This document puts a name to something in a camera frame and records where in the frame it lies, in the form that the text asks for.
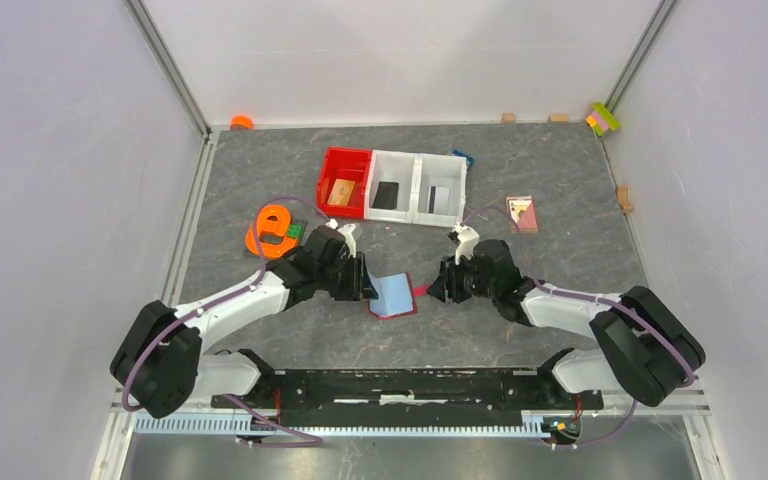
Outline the black credit card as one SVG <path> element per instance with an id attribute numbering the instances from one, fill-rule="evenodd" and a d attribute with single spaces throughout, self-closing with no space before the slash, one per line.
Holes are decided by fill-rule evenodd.
<path id="1" fill-rule="evenodd" d="M 393 181 L 380 181 L 371 207 L 380 210 L 395 210 L 398 206 L 400 184 Z"/>

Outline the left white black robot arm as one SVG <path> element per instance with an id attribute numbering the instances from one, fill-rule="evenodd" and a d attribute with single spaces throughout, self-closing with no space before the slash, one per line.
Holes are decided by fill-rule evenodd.
<path id="1" fill-rule="evenodd" d="M 143 306 L 110 364 L 122 386 L 122 407 L 164 418 L 193 396 L 237 394 L 250 407 L 266 405 L 273 379 L 241 353 L 211 360 L 206 352 L 249 324 L 287 311 L 325 292 L 335 301 L 377 298 L 359 227 L 331 220 L 300 246 L 264 262 L 254 275 L 214 295 L 170 307 Z"/>

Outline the red card holder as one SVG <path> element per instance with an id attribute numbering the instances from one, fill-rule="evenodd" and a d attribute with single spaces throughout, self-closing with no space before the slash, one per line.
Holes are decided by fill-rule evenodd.
<path id="1" fill-rule="evenodd" d="M 377 298 L 369 300 L 367 311 L 380 320 L 390 320 L 418 312 L 417 299 L 427 293 L 429 284 L 414 285 L 406 272 L 375 277 L 370 276 Z"/>

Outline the gold striped credit card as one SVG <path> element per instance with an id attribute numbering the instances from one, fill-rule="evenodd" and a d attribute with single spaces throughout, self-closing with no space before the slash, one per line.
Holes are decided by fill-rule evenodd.
<path id="1" fill-rule="evenodd" d="M 354 191 L 355 182 L 348 179 L 335 179 L 326 198 L 329 206 L 348 206 Z"/>

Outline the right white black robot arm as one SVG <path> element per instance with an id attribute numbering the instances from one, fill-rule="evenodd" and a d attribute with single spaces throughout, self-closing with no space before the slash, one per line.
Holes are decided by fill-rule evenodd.
<path id="1" fill-rule="evenodd" d="M 596 348 L 560 353 L 545 363 L 540 400 L 562 408 L 577 393 L 621 389 L 648 407 L 693 383 L 707 355 L 693 334 L 649 288 L 595 294 L 559 288 L 522 274 L 508 244 L 484 240 L 471 257 L 440 263 L 428 295 L 444 303 L 491 301 L 509 322 L 564 330 L 594 340 Z"/>

